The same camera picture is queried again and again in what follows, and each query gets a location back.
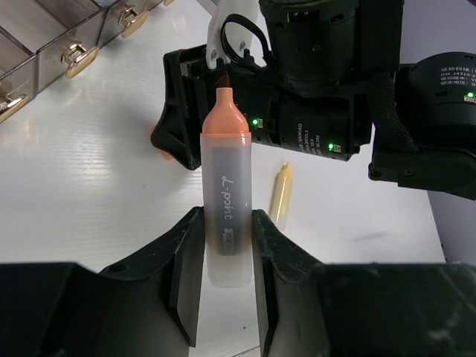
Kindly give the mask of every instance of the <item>drawer handle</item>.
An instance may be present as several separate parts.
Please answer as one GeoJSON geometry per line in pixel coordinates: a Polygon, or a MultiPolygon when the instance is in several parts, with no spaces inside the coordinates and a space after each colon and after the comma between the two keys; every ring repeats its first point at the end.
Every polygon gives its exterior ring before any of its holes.
{"type": "Polygon", "coordinates": [[[68,47],[68,50],[61,56],[61,62],[68,64],[66,78],[75,78],[94,62],[99,54],[99,47],[92,46],[86,50],[81,42],[75,42],[68,47]]]}
{"type": "Polygon", "coordinates": [[[28,102],[28,96],[22,94],[13,99],[8,94],[0,94],[0,123],[19,111],[28,102]]]}
{"type": "Polygon", "coordinates": [[[149,11],[137,13],[134,6],[128,6],[125,11],[119,16],[119,23],[123,25],[124,31],[122,38],[126,39],[136,32],[149,18],[149,11]]]}

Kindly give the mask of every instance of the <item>black cable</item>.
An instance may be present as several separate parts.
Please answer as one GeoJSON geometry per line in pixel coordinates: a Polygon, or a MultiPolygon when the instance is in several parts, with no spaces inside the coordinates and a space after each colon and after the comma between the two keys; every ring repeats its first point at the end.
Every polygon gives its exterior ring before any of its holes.
{"type": "MultiPolygon", "coordinates": [[[[225,28],[226,25],[230,22],[243,26],[246,30],[250,31],[259,39],[259,41],[261,42],[261,48],[263,49],[263,59],[265,60],[266,64],[269,64],[272,55],[269,50],[268,41],[266,40],[265,34],[252,21],[248,20],[243,15],[239,15],[237,13],[232,13],[231,15],[228,15],[228,17],[223,22],[222,30],[220,32],[220,40],[222,42],[223,51],[230,58],[231,62],[245,68],[250,67],[250,63],[246,62],[245,58],[240,57],[231,47],[230,42],[228,41],[225,28]]],[[[259,66],[254,64],[253,68],[250,69],[258,68],[259,66]]]]}
{"type": "Polygon", "coordinates": [[[398,152],[419,152],[395,108],[395,84],[388,72],[375,73],[367,86],[370,117],[375,124],[374,144],[398,152]]]}

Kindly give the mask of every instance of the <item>white table surface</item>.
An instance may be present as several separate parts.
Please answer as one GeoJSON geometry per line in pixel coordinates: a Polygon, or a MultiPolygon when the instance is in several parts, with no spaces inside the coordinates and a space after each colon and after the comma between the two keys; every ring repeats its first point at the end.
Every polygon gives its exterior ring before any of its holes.
{"type": "MultiPolygon", "coordinates": [[[[163,55],[205,43],[209,20],[195,0],[158,7],[134,36],[0,125],[0,261],[75,260],[99,271],[202,204],[200,170],[165,161],[149,134],[164,105],[163,55]]],[[[285,234],[310,254],[325,263],[442,262],[426,192],[371,182],[370,154],[366,146],[343,163],[256,145],[254,208],[268,209],[289,161],[285,234]]],[[[192,357],[258,345],[254,286],[215,289],[205,274],[197,344],[192,357]]]]}

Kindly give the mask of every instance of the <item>transparent drawer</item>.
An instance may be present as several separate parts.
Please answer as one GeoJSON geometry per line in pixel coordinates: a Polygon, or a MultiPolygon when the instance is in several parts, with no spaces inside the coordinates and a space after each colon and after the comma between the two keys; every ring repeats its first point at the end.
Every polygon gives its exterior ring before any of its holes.
{"type": "Polygon", "coordinates": [[[74,78],[99,53],[106,9],[92,0],[0,0],[1,25],[39,57],[38,91],[74,78]]]}
{"type": "Polygon", "coordinates": [[[0,27],[0,123],[35,98],[37,57],[0,27]]]}
{"type": "Polygon", "coordinates": [[[145,11],[147,0],[97,0],[108,8],[97,45],[103,47],[120,33],[126,39],[136,32],[149,17],[145,11]]]}

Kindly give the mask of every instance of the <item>orange highlighter cap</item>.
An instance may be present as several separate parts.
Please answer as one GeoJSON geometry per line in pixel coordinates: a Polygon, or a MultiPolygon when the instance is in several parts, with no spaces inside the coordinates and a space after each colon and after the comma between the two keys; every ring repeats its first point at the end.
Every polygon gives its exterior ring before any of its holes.
{"type": "Polygon", "coordinates": [[[202,134],[250,134],[248,122],[233,101],[232,88],[216,89],[216,104],[203,123],[202,134]]]}

